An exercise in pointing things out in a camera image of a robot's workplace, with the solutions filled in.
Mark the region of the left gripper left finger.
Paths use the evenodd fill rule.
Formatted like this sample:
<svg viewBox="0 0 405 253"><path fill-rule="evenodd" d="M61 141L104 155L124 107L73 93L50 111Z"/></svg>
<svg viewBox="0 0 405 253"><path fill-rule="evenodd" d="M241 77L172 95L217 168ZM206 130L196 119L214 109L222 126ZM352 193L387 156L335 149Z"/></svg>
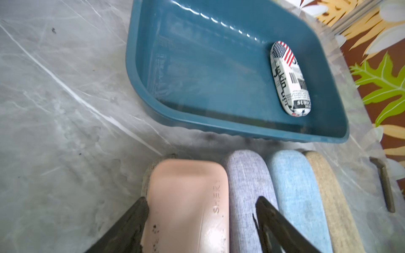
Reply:
<svg viewBox="0 0 405 253"><path fill-rule="evenodd" d="M141 238L148 215L147 200L140 197L86 253L142 253Z"/></svg>

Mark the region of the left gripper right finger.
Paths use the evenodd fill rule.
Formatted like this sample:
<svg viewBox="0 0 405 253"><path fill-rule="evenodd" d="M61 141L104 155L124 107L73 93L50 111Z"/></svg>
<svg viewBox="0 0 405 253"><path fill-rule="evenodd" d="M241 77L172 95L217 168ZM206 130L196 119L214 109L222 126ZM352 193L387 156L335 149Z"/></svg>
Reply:
<svg viewBox="0 0 405 253"><path fill-rule="evenodd" d="M290 222L263 196L256 204L255 226L264 253L318 253Z"/></svg>

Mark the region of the purple fabric glasses case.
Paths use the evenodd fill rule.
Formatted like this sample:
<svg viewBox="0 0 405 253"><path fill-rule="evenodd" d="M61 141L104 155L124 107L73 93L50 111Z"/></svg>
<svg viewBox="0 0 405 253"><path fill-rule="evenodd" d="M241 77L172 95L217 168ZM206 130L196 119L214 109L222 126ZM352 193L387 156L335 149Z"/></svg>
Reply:
<svg viewBox="0 0 405 253"><path fill-rule="evenodd" d="M277 207L272 178L263 158L251 150L236 150L224 160L230 196L230 252L261 253L256 228L256 202L265 197Z"/></svg>

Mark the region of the pink glasses case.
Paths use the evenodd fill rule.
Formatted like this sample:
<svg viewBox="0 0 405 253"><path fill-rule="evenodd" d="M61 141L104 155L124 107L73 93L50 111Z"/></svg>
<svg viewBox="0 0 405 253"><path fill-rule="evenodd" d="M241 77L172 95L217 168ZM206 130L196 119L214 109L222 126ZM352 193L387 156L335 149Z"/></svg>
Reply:
<svg viewBox="0 0 405 253"><path fill-rule="evenodd" d="M212 161L167 159L150 177L145 253L229 252L229 184Z"/></svg>

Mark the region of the newspaper print glasses case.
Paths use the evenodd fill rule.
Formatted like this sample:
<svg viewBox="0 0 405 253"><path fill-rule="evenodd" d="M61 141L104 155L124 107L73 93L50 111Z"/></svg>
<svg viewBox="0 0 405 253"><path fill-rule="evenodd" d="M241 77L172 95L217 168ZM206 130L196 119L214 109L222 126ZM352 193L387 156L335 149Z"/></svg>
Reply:
<svg viewBox="0 0 405 253"><path fill-rule="evenodd" d="M282 108L292 117L311 112L311 98L301 68L291 48L282 41L270 50L272 76Z"/></svg>

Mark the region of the beige fabric glasses case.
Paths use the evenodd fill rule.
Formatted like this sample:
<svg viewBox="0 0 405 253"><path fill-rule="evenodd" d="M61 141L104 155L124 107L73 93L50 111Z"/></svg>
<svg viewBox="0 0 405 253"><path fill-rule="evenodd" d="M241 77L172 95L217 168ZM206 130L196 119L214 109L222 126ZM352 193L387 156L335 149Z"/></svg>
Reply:
<svg viewBox="0 0 405 253"><path fill-rule="evenodd" d="M150 183L150 177L154 169L158 164L160 164L162 161L165 161L167 159L176 159L178 156L175 153L162 156L159 159L155 160L152 162L146 169L143 179L142 179L142 188L141 188L141 196L142 197L147 197L148 196L148 189L149 189L149 183Z"/></svg>

